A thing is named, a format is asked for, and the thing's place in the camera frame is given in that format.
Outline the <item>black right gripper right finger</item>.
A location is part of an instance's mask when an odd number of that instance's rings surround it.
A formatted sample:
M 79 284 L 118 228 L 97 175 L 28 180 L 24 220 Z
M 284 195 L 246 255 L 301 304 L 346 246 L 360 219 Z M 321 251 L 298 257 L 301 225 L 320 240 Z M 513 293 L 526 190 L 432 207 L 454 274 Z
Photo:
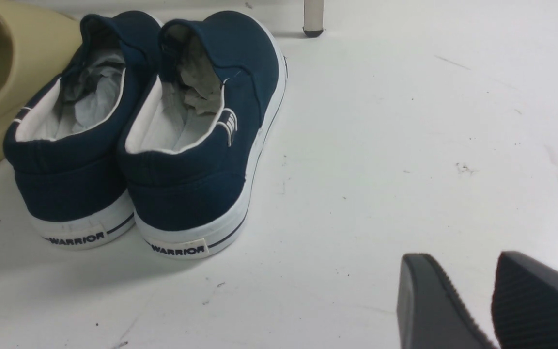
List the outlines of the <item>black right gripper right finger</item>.
M 503 349 L 558 349 L 558 271 L 521 252 L 502 252 L 491 314 Z

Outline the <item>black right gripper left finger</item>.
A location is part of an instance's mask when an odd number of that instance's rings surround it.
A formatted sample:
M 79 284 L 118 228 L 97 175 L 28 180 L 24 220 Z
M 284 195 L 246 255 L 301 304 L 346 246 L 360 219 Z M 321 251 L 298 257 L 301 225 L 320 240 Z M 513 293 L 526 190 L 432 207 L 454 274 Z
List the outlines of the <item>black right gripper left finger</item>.
M 401 258 L 397 324 L 402 349 L 494 349 L 447 272 L 430 254 Z

